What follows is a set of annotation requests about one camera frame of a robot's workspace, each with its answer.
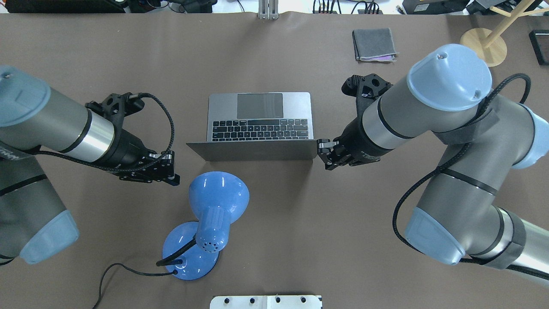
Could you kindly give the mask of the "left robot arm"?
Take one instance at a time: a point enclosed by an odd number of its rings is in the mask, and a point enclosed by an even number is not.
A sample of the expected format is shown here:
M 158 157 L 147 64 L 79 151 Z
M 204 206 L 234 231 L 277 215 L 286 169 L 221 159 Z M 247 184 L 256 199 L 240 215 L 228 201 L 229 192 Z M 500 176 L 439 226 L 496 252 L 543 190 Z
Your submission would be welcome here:
M 16 258 L 37 264 L 80 236 L 37 155 L 104 170 L 124 181 L 180 183 L 171 150 L 173 120 L 152 94 L 113 93 L 101 103 L 80 104 L 16 67 L 2 65 L 0 73 L 3 266 Z M 170 141 L 161 152 L 122 127 L 126 117 L 143 110 L 145 98 L 168 115 Z

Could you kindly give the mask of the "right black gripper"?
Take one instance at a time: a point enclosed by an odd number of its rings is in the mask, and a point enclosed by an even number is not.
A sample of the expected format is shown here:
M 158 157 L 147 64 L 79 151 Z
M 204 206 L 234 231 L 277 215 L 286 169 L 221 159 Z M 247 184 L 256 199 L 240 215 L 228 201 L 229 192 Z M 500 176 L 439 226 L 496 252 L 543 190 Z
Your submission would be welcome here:
M 317 154 L 324 156 L 326 170 L 334 170 L 338 166 L 378 162 L 382 157 L 382 148 L 367 137 L 361 118 L 355 118 L 334 141 L 317 139 Z

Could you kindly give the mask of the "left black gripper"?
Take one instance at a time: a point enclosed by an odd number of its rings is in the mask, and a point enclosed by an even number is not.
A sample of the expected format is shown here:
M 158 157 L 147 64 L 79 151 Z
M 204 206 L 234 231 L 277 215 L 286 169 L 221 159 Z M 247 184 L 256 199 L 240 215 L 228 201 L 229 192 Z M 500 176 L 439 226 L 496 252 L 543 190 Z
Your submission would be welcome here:
M 114 143 L 101 158 L 101 166 L 120 170 L 139 169 L 134 172 L 113 172 L 124 181 L 151 183 L 165 182 L 171 186 L 180 185 L 180 176 L 175 174 L 175 152 L 170 150 L 156 164 L 144 168 L 153 162 L 159 153 L 147 149 L 142 141 L 131 133 L 122 130 L 118 143 Z

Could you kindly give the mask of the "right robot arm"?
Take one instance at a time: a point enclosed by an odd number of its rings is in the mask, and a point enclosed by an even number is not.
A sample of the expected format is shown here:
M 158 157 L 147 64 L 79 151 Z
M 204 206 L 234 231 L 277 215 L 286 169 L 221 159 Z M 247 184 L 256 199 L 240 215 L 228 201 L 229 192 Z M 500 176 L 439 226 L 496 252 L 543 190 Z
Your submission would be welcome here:
M 493 204 L 512 169 L 548 152 L 548 123 L 524 103 L 531 81 L 518 73 L 492 87 L 485 61 L 447 44 L 396 84 L 351 76 L 342 92 L 357 116 L 335 139 L 318 139 L 326 170 L 359 166 L 431 131 L 446 150 L 398 201 L 392 228 L 407 246 L 443 264 L 519 272 L 548 286 L 548 231 Z

